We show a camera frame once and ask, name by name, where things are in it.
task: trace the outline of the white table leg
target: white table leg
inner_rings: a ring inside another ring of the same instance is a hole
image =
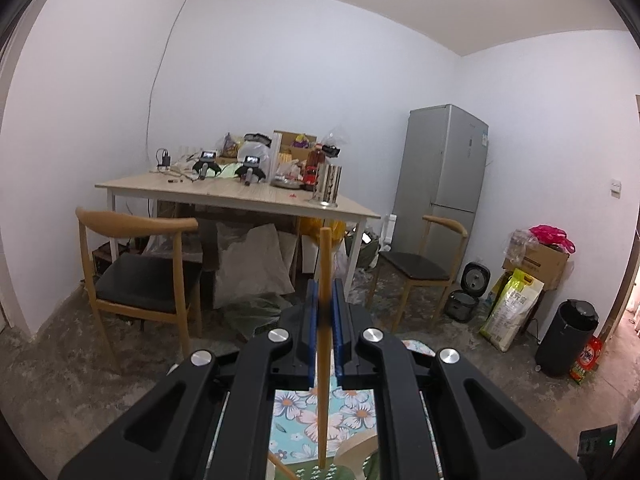
[[[111,189],[107,190],[107,209],[116,211],[116,196]],[[111,248],[111,261],[114,262],[118,258],[118,241],[116,238],[109,238],[109,245]]]
[[[353,244],[351,245],[351,253],[349,254],[349,265],[347,267],[347,277],[344,280],[344,299],[349,297],[349,291],[351,290],[351,282],[353,281],[353,274],[356,271],[356,263],[358,262],[358,254],[360,254],[360,245],[362,243],[362,234],[364,232],[364,226],[367,224],[367,219],[363,218],[358,222],[356,227],[356,234],[353,238]]]

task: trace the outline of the door frame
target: door frame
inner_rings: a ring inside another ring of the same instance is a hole
[[[636,95],[636,104],[638,104],[638,121],[640,122],[640,95]],[[636,222],[636,232],[634,233],[634,242],[631,245],[631,254],[626,264],[625,275],[622,277],[620,290],[613,302],[609,317],[602,326],[600,331],[600,339],[607,342],[615,333],[623,314],[625,313],[626,304],[631,297],[631,291],[634,288],[636,275],[640,268],[640,210],[638,211],[638,221]]]

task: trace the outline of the refrigerator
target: refrigerator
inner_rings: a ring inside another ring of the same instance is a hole
[[[459,221],[471,234],[480,199],[489,127],[454,105],[412,110],[396,192],[392,250],[417,253],[423,215]],[[431,225],[422,254],[449,272],[460,235]]]

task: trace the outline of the pink plastic bag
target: pink plastic bag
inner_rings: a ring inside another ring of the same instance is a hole
[[[574,243],[566,237],[566,233],[562,229],[543,224],[532,227],[529,231],[543,245],[558,245],[569,254],[575,253]]]

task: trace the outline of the black trash can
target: black trash can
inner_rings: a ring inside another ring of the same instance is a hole
[[[598,326],[591,303],[566,300],[560,304],[536,352],[536,363],[552,377],[566,374]]]

